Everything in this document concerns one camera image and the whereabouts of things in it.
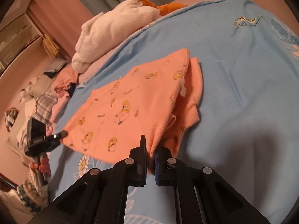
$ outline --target white flower print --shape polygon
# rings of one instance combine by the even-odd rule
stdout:
[[[78,178],[81,178],[88,171],[89,156],[83,154],[78,167]]]

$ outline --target wooden shelf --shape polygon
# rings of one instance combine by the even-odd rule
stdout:
[[[23,63],[23,57],[28,56],[28,54],[34,53],[37,47],[41,45],[42,37],[38,37],[35,41],[33,41],[28,47],[26,47],[9,66],[5,69],[5,71],[0,75],[0,85],[2,82],[9,81],[9,79],[13,76],[13,72],[18,68],[20,63]]]
[[[0,75],[11,63],[35,40],[42,38],[42,33],[27,14],[16,18],[0,31]]]

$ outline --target plaid shirt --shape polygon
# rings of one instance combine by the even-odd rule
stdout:
[[[52,107],[57,103],[57,98],[51,93],[49,88],[44,95],[40,96],[36,105],[36,112],[32,115],[33,118],[43,122],[46,125],[51,125],[50,117],[52,114]]]
[[[51,65],[44,72],[59,72],[68,61],[57,58],[54,59]]]

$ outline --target bed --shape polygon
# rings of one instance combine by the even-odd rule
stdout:
[[[200,60],[204,92],[200,123],[189,129],[178,158],[215,169],[265,215],[282,223],[298,196],[299,39],[250,0],[201,2],[135,32],[74,92],[56,132],[91,91],[133,66],[187,48]],[[54,200],[87,170],[112,165],[61,145],[50,154]],[[130,188],[125,223],[175,223],[172,189]]]

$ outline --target orange plush toy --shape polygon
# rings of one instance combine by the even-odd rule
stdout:
[[[161,5],[161,6],[156,6],[154,3],[152,3],[149,0],[139,0],[141,2],[143,2],[144,6],[150,6],[150,7],[154,7],[154,8],[158,8],[160,10],[160,15],[161,16],[165,16],[169,13],[174,12],[175,10],[178,10],[180,8],[186,7],[187,5],[183,5],[180,3],[170,3],[170,4],[165,4],[165,5]]]

